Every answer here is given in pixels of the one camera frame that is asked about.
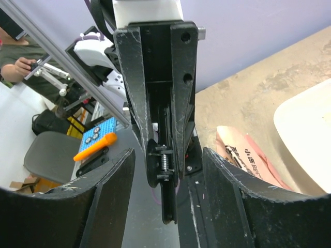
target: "orange tool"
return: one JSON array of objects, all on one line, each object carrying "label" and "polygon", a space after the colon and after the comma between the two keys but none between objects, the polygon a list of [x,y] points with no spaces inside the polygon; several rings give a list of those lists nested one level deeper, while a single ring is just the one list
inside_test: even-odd
[{"label": "orange tool", "polygon": [[112,145],[116,140],[117,136],[115,133],[108,133],[101,140],[74,156],[73,160],[77,162],[86,159],[88,156],[91,156],[93,153],[101,150],[103,147]]}]

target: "white tray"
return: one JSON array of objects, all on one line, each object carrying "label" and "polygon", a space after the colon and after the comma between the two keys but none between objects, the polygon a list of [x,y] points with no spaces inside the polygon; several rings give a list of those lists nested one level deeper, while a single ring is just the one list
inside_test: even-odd
[{"label": "white tray", "polygon": [[331,79],[282,103],[274,123],[299,165],[331,193]]}]

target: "person's arm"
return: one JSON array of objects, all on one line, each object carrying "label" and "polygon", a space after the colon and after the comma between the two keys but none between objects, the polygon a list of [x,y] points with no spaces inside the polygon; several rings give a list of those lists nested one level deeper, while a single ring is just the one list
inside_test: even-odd
[{"label": "person's arm", "polygon": [[19,58],[14,65],[4,65],[1,68],[2,77],[12,83],[22,81],[31,70],[31,64],[35,63],[34,59]]}]

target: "wooden table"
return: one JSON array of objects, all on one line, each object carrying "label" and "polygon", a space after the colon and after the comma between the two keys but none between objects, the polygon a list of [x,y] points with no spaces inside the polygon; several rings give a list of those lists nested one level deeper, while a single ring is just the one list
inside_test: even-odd
[{"label": "wooden table", "polygon": [[285,100],[328,78],[331,26],[197,93],[201,145],[215,150],[216,127],[234,126],[252,136],[293,190],[324,194],[286,149],[273,116]]}]

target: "black monitor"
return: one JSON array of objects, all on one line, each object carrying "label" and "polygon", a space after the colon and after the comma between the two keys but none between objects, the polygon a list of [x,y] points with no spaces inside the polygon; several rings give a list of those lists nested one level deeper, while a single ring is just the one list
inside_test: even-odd
[{"label": "black monitor", "polygon": [[21,39],[25,32],[16,24],[2,9],[0,9],[0,27],[7,32],[14,40]]}]

